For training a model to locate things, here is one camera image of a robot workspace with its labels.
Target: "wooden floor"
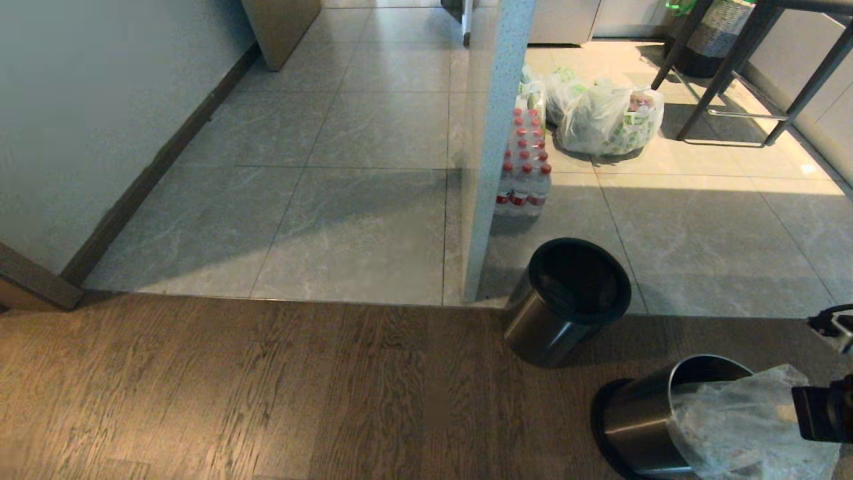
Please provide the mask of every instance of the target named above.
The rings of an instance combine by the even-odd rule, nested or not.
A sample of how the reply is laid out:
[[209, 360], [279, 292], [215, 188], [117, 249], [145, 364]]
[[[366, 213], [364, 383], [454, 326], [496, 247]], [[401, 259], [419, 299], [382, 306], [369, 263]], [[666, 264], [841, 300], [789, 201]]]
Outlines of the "wooden floor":
[[618, 478], [595, 391], [696, 353], [853, 371], [791, 321], [623, 319], [546, 371], [496, 311], [89, 294], [0, 315], [0, 478]]

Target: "plastic bag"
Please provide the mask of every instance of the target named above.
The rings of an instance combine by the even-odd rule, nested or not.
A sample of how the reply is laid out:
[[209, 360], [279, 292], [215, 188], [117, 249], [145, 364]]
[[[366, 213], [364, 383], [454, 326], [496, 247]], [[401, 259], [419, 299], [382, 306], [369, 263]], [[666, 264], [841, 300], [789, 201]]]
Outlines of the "plastic bag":
[[565, 67], [554, 70], [554, 73], [545, 78], [544, 84], [548, 100], [548, 115], [545, 120], [557, 126], [575, 108], [587, 88], [580, 77]]
[[545, 84], [542, 79], [533, 73], [530, 65], [525, 65], [521, 69], [519, 95], [515, 98], [515, 107], [522, 110], [534, 108], [542, 118], [545, 118], [546, 96]]
[[680, 385], [667, 429], [701, 478], [828, 480], [840, 446], [800, 436], [791, 396], [792, 386], [808, 384], [782, 365], [734, 382]]
[[664, 122], [664, 96], [650, 87], [621, 88], [596, 80], [554, 134], [572, 151], [623, 155], [646, 146]]

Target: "stainless steel trash can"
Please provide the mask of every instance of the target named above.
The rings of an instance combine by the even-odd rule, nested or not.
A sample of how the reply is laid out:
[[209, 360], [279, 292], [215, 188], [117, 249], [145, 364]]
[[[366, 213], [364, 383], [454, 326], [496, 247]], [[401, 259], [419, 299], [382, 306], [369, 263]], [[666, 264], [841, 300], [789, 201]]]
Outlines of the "stainless steel trash can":
[[630, 302], [628, 275], [612, 255], [585, 240], [557, 238], [537, 249], [509, 297], [503, 338], [523, 360], [553, 368]]
[[593, 400], [595, 442], [624, 478], [695, 478], [666, 427], [673, 414], [672, 388], [751, 375], [750, 369], [734, 360], [695, 355], [639, 380], [610, 382]]

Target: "robotic arm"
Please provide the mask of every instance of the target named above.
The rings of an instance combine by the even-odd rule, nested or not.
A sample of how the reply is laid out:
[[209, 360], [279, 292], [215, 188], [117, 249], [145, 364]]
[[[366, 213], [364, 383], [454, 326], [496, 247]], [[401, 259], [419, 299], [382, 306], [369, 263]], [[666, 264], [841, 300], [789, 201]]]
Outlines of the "robotic arm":
[[[828, 308], [809, 327], [840, 354], [853, 354], [853, 304]], [[800, 435], [817, 442], [853, 443], [853, 375], [828, 388], [791, 389]]]

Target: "speckled white pillar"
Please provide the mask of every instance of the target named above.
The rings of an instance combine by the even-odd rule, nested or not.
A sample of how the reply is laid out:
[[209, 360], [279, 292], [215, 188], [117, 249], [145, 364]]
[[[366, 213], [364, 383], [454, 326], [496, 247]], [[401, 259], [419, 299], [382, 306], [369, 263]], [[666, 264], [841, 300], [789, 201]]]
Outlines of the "speckled white pillar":
[[495, 193], [536, 0], [481, 0], [472, 12], [468, 149], [462, 164], [464, 300], [477, 296]]

